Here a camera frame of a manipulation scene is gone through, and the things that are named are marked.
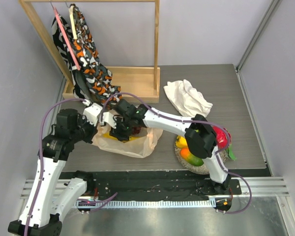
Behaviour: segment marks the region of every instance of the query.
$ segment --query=crumpled white towel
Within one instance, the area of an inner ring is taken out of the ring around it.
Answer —
[[[167,82],[164,90],[170,102],[184,117],[194,117],[196,114],[207,117],[213,106],[188,80]]]

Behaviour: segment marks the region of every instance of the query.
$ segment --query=woven plate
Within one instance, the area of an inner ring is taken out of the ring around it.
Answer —
[[[196,174],[200,174],[200,175],[208,175],[209,174],[208,169],[205,164],[203,164],[202,166],[193,166],[193,165],[189,164],[185,159],[183,159],[180,154],[181,149],[177,148],[175,143],[174,143],[174,149],[175,149],[175,155],[183,167],[185,167],[186,169],[188,169],[191,172],[196,173]],[[220,152],[220,155],[221,155],[221,159],[222,159],[223,163],[225,163],[226,161],[229,160],[226,151]]]

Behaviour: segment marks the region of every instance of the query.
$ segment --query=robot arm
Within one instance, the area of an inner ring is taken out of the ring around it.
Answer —
[[[94,189],[93,175],[77,171],[61,195],[53,201],[59,176],[68,160],[74,144],[79,141],[91,143],[96,134],[97,122],[92,123],[74,109],[61,110],[57,114],[54,133],[43,139],[43,179],[40,176],[40,161],[36,171],[28,202],[18,220],[9,224],[8,231],[24,235],[29,209],[35,198],[35,191],[41,181],[40,190],[30,216],[28,236],[58,236],[62,222],[77,199]]]
[[[24,235],[25,222],[39,181],[42,182],[30,218],[28,236],[58,236],[62,221],[76,200],[94,189],[92,174],[77,171],[66,189],[53,201],[58,178],[70,152],[74,149],[74,144],[79,141],[92,143],[92,138],[97,133],[96,126],[102,107],[96,103],[90,105],[85,102],[84,104],[88,107],[85,108],[83,115],[74,109],[61,110],[57,115],[57,123],[53,125],[54,133],[43,139],[43,179],[39,179],[39,161],[29,200],[19,219],[10,223],[8,228],[10,233]],[[160,128],[184,136],[190,152],[202,158],[209,169],[214,188],[217,191],[228,188],[231,178],[224,171],[226,168],[224,167],[223,170],[217,161],[220,156],[219,154],[215,155],[217,143],[216,134],[212,127],[196,122],[178,122],[178,120],[186,119],[206,121],[203,116],[196,115],[194,118],[186,118],[167,114],[154,108],[154,112],[152,112],[144,105],[137,108],[123,99],[115,105],[114,110],[121,117],[115,118],[111,113],[104,112],[103,120],[101,120],[101,125],[108,123],[112,127],[111,136],[120,141],[129,140],[134,126]]]
[[[216,133],[213,128],[208,124],[182,122],[183,120],[207,121],[204,116],[196,115],[194,118],[181,117],[161,112],[155,108],[152,108],[154,110],[152,112],[143,104],[135,107],[123,99],[113,109],[122,116],[122,119],[117,119],[116,128],[110,132],[111,136],[121,141],[129,140],[132,126],[159,128],[183,136],[186,138],[190,152],[196,157],[201,158],[208,168],[210,179],[213,181],[216,189],[226,190],[228,188],[231,176],[226,173],[227,168],[222,164],[224,168],[222,169],[218,163],[218,158],[220,158],[220,163],[223,163],[223,161],[219,154],[215,154],[218,147]]]

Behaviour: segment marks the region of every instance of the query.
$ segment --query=orange and black patterned fabric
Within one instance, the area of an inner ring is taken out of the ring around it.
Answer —
[[[74,14],[74,16],[78,16],[75,18],[75,22],[77,22],[76,24],[81,25],[80,22],[85,22],[84,18],[82,18],[82,14]],[[74,96],[93,101],[90,97],[90,91],[95,95],[98,101],[104,103],[112,94],[120,92],[120,87],[111,85],[112,73],[100,63],[98,52],[91,34],[89,30],[85,30],[88,29],[87,25],[84,24],[83,29],[85,33],[88,31],[88,40],[86,41],[85,38],[81,37],[84,33],[78,29],[78,39],[74,40],[69,24],[62,16],[59,15],[59,17],[63,28],[66,31],[67,37],[71,42],[71,47],[75,50],[75,54],[77,55],[78,62],[81,66],[81,70],[78,71],[55,18],[52,23],[53,40],[71,72],[74,85]],[[108,103],[108,107],[115,105],[120,99],[121,96],[114,97]]]
[[[69,41],[72,42],[71,47],[73,48],[73,34],[71,31],[71,28],[69,24],[67,23],[67,21],[65,21],[65,19],[62,16],[59,15],[59,18],[63,25],[64,30],[66,31]],[[76,81],[76,79],[80,75],[79,77],[81,77],[83,80],[82,83],[86,85],[86,79],[83,76],[83,73],[81,71],[78,71],[76,65],[74,64],[69,48],[65,43],[64,37],[60,31],[56,18],[54,18],[52,23],[52,35],[53,35],[55,46],[57,47],[62,59],[64,60],[69,71],[71,72],[73,85],[74,85],[74,89],[73,89],[74,96],[92,101],[92,98],[88,96],[87,93],[85,93],[85,91],[83,92],[83,89],[78,85]]]
[[[104,103],[111,94],[120,92],[120,86],[113,86],[112,73],[99,60],[93,37],[86,24],[85,18],[79,8],[72,4],[74,25],[77,33],[77,39],[73,41],[74,49],[81,67],[83,69],[86,81],[90,85],[90,91],[96,98]],[[110,103],[117,103],[121,95],[115,96]]]

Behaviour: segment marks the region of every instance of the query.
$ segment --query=plastic bag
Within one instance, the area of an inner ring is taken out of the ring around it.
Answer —
[[[156,128],[142,128],[140,134],[133,135],[137,139],[123,143],[118,140],[105,138],[103,135],[110,131],[110,126],[98,126],[97,134],[93,137],[93,145],[101,150],[121,155],[144,158],[152,154],[163,130]]]

